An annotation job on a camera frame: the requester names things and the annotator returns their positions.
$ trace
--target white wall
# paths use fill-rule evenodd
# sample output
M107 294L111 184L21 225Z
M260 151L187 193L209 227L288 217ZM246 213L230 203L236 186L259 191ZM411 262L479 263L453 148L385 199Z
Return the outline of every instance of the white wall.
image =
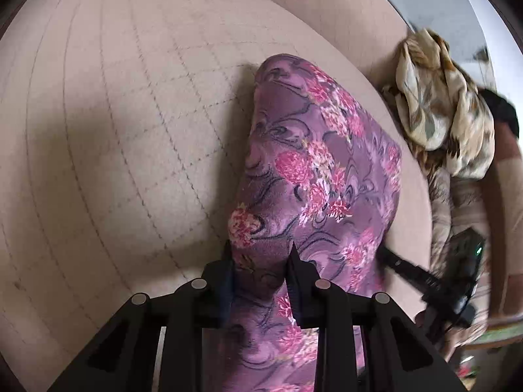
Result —
M523 54L488 0L469 0L483 29L498 93L514 104L523 123Z

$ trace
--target black bracket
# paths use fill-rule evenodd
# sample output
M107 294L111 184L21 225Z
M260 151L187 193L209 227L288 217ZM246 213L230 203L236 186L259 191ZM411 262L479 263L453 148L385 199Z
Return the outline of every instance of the black bracket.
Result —
M150 392L161 327L166 327L160 392L202 390L202 328L221 328L233 300L230 244L200 279L150 299L133 295L53 383L49 392ZM320 279L295 247L286 281L296 323L319 328L315 392L358 389L352 326L362 329L364 390L461 392L465 388L407 315L386 294L347 294Z

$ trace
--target pile of clothes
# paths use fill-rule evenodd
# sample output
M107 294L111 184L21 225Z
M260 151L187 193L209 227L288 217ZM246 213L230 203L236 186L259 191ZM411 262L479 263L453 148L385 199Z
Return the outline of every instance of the pile of clothes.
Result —
M427 177L432 208L430 270L440 275L450 238L465 229L458 220L454 222L459 217L454 213L467 206L474 207L475 213L484 211L477 180L485 176L494 158L494 121L506 122L518 137L516 111L495 92L478 89L450 58L448 44L426 29L402 44L396 85L385 87L383 95L396 110L396 120ZM488 243L488 228L474 227ZM480 278L487 276L487 247ZM472 342L485 331L490 285L483 289L478 287L473 297L478 310L473 326L449 332L448 357L456 346Z

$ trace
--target round metal bolt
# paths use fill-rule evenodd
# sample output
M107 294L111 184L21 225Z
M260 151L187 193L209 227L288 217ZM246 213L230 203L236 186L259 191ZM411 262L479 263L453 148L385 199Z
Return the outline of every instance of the round metal bolt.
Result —
M327 290L330 287L330 281L329 280L325 280L325 279L319 279L319 280L316 280L314 285L318 289Z
M391 297L387 293L383 292L376 293L374 299L379 303L389 303L391 301Z
M193 289L203 289L207 286L207 282L204 279L194 279L191 282Z
M147 295L144 293L136 293L132 298L131 302L134 303L134 305L142 305L147 301Z

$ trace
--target purple floral fabric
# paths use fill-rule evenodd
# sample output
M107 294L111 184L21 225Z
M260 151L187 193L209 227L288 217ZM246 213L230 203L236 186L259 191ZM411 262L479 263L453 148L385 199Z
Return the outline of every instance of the purple floral fabric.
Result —
M346 291L378 291L375 252L396 212L401 154L346 90L306 60L267 59L254 100L249 155L228 220L236 295L212 385L312 392L317 331L292 318L283 284L289 251L295 243L301 259Z

